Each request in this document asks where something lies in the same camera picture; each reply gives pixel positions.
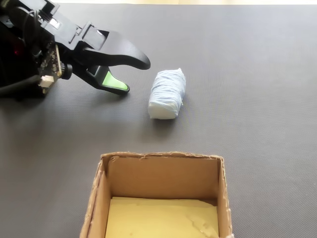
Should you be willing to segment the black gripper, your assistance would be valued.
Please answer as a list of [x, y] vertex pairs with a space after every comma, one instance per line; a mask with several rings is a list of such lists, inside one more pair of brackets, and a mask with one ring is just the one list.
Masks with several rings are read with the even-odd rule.
[[83, 28], [58, 13], [59, 5], [39, 1], [37, 42], [44, 54], [40, 72], [54, 80], [69, 79], [73, 73], [68, 59], [76, 48], [76, 59], [88, 69], [88, 83], [96, 89], [126, 95], [130, 87], [112, 75], [108, 66], [128, 65], [147, 70], [149, 58], [119, 32], [97, 29], [87, 22]]

